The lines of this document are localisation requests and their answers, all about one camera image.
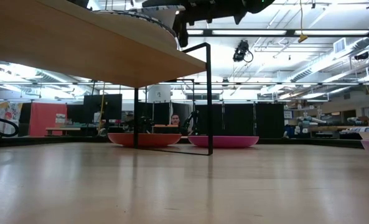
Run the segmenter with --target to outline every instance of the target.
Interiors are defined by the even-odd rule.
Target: person
[[[180,118],[178,114],[172,114],[170,117],[170,124],[177,124],[180,127]]]

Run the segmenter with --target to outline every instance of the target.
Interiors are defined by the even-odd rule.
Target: wooden floor
[[[211,157],[102,143],[4,148],[0,223],[369,224],[369,156],[302,145]]]

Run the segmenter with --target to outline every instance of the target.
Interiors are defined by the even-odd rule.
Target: white cylinder
[[[170,85],[153,85],[148,89],[149,103],[170,102]]]

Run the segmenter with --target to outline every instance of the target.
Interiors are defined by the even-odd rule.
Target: shelf
[[[0,1],[0,60],[130,87],[206,70],[205,62],[159,38],[164,29],[138,29],[144,26],[66,0]]]

